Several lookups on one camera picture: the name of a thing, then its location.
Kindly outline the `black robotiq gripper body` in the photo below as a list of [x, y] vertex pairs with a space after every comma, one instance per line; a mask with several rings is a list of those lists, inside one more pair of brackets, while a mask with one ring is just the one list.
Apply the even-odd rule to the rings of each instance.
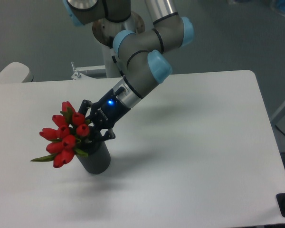
[[93, 103], [89, 114], [89, 120], [98, 130], [111, 129], [130, 108], [124, 105], [119, 99], [125, 88], [119, 88], [115, 92], [109, 90], [98, 102]]

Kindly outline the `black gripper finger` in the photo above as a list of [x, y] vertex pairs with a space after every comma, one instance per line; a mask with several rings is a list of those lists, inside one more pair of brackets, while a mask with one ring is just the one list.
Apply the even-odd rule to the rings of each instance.
[[90, 141], [92, 142], [104, 142], [115, 138], [116, 135], [112, 128], [107, 129], [104, 135], [101, 134], [100, 130], [93, 130], [90, 134]]
[[86, 119], [91, 119], [93, 117], [93, 103], [90, 100], [83, 100], [78, 112], [82, 114]]

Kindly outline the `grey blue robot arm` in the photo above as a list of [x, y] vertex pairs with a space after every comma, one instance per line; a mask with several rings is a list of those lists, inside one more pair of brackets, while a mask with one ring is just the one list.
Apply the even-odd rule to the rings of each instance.
[[98, 102], [84, 101], [79, 109], [92, 122], [91, 142], [113, 139], [114, 124], [171, 74], [163, 54], [193, 40], [192, 23], [179, 16], [172, 0], [148, 0], [145, 4], [153, 29], [139, 33], [129, 0], [64, 1], [75, 25], [102, 21], [102, 34], [115, 52], [113, 62], [123, 73]]

